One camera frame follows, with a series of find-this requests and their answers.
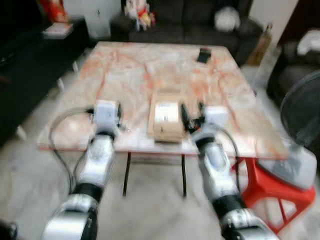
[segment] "cardboard box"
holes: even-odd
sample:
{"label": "cardboard box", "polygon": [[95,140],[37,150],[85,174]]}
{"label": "cardboard box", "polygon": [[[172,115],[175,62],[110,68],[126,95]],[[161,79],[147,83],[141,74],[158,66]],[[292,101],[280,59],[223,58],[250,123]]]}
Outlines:
{"label": "cardboard box", "polygon": [[152,95],[148,130],[155,141],[179,143],[186,136],[181,120],[181,104],[186,95],[180,89],[159,89]]}

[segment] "black phone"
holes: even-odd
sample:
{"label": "black phone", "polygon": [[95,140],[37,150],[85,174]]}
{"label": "black phone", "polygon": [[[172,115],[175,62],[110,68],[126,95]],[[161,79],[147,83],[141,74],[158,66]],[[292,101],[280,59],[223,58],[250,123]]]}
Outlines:
{"label": "black phone", "polygon": [[211,51],[208,48],[200,48],[199,56],[197,62],[206,64],[208,60],[211,58]]}

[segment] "table leg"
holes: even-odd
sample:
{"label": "table leg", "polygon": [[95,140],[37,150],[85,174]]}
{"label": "table leg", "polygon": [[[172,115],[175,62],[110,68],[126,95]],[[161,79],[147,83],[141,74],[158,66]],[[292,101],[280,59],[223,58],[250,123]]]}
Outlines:
{"label": "table leg", "polygon": [[127,195],[127,184],[128,184],[130,163],[131,163],[131,152],[128,152],[127,161],[126,161],[125,176],[124,176],[124,185],[123,185],[123,194],[122,194],[123,197],[125,197]]}
{"label": "table leg", "polygon": [[187,196],[187,181],[186,181],[186,166],[185,166],[185,155],[181,155],[181,168],[182,168],[182,181],[183,181],[183,197]]}

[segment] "tiled floor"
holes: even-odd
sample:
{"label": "tiled floor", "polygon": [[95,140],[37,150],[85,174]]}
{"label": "tiled floor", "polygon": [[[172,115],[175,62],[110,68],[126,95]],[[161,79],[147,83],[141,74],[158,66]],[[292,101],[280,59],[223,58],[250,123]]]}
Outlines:
{"label": "tiled floor", "polygon": [[[276,59],[271,51],[263,67],[242,71],[257,92],[257,99],[273,126],[284,136],[279,111],[265,94],[268,75]],[[82,66],[86,56],[78,63]],[[63,78],[66,87],[76,74]],[[12,138],[0,150],[0,218],[15,221],[21,238],[38,240],[51,214],[66,198],[66,176],[54,156],[37,150],[36,140],[62,93],[53,89],[23,127],[28,140]],[[73,167],[77,152],[64,153]],[[186,161],[187,198],[182,198],[179,166],[132,165],[127,197],[122,198],[126,158],[117,155],[111,181],[99,213],[99,240],[220,240],[219,223],[202,189],[196,159]],[[319,191],[319,180],[315,186]],[[320,203],[281,234],[284,240],[315,240],[320,235]]]}

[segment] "black cable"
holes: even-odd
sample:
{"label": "black cable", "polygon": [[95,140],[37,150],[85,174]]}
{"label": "black cable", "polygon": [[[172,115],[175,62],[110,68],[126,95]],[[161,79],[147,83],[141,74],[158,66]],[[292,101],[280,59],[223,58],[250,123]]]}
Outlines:
{"label": "black cable", "polygon": [[[68,184],[69,184],[69,191],[68,193],[71,194],[73,191],[73,183],[75,180],[75,175],[73,175],[71,173],[71,170],[69,168],[69,166],[67,165],[66,161],[62,158],[62,156],[60,155],[58,149],[56,148],[56,145],[54,143],[53,140],[53,132],[54,130],[58,127],[58,125],[64,121],[66,118],[74,116],[74,115],[78,115],[78,114],[93,114],[94,110],[93,107],[88,107],[88,108],[73,108],[71,110],[69,110],[68,112],[64,112],[61,115],[59,115],[52,123],[51,128],[49,130],[49,144],[50,147],[52,148],[52,151],[54,152],[54,154],[56,155],[56,157],[59,159],[60,163],[62,164],[64,170],[66,171],[67,175],[68,175]],[[73,170],[73,172],[75,173],[77,171],[77,167],[81,161],[81,159],[84,157],[84,155],[86,154],[86,151],[81,155],[81,157],[77,160],[76,166]]]}
{"label": "black cable", "polygon": [[230,135],[230,133],[225,130],[223,127],[220,127],[216,124],[210,124],[211,128],[214,128],[218,131],[220,131],[221,133],[223,133],[232,143],[233,148],[234,148],[234,152],[235,152],[235,175],[236,175],[236,187],[238,188],[238,191],[240,193],[240,195],[242,196],[242,192],[240,189],[240,181],[239,181],[239,163],[240,163],[240,157],[239,157],[239,150],[237,147],[237,144],[235,142],[235,140],[233,139],[233,137]]}

